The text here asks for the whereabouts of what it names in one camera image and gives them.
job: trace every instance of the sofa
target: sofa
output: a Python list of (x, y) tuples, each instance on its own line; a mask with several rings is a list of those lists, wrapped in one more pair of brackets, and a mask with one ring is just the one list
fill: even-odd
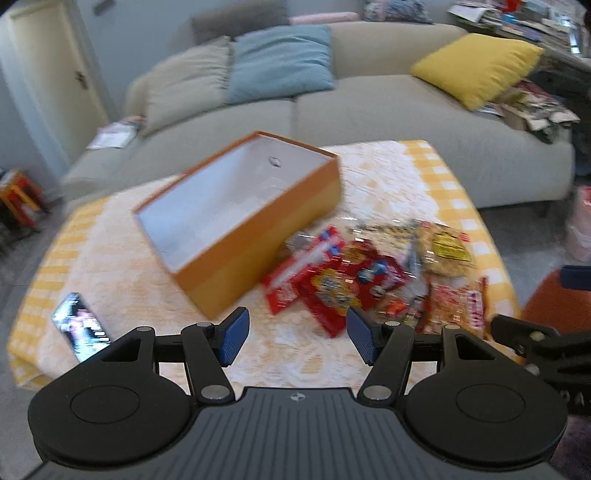
[[(466, 32), (454, 25), (331, 24), (335, 90), (225, 106), (124, 149), (88, 151), (62, 181), (67, 210), (178, 174), (255, 130), (318, 147), (379, 140), (425, 140), (477, 208), (563, 199), (573, 176), (567, 131), (545, 144), (501, 119), (467, 111), (410, 75), (415, 61)], [(150, 73), (128, 90), (125, 115), (146, 112)]]

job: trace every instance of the orange box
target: orange box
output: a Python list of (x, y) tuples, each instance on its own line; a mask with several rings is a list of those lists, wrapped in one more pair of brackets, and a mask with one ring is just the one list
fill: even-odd
[(339, 157), (266, 132), (233, 143), (135, 209), (164, 268), (214, 319), (283, 242), (340, 202)]

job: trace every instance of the smartphone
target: smartphone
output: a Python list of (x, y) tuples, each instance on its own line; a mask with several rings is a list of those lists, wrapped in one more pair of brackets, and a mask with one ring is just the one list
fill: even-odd
[(53, 323), (70, 342), (80, 362), (111, 343), (111, 338), (79, 293), (72, 292), (53, 314)]

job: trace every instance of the pink pillow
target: pink pillow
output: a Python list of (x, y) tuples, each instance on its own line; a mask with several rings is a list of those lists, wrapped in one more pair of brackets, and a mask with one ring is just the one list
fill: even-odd
[(299, 24), (325, 24), (338, 22), (358, 22), (361, 20), (355, 12), (335, 12), (329, 14), (299, 15), (291, 17), (291, 25)]

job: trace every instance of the gray floor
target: gray floor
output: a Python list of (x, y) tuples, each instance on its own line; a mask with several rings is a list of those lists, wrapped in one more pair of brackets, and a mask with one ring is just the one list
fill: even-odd
[[(574, 263), (562, 247), (566, 202), (552, 205), (548, 216), (540, 215), (540, 205), (488, 209), (481, 212), (501, 253), (521, 303), (553, 269)], [(26, 293), (27, 285), (61, 224), (61, 212), (54, 212), (42, 225), (42, 232), (22, 240), (10, 258), (0, 260), (3, 271), (13, 279), (1, 285), (4, 305), (0, 319), (0, 478), (19, 480), (39, 463), (27, 427), (27, 407), (32, 392), (17, 389), (4, 345)]]

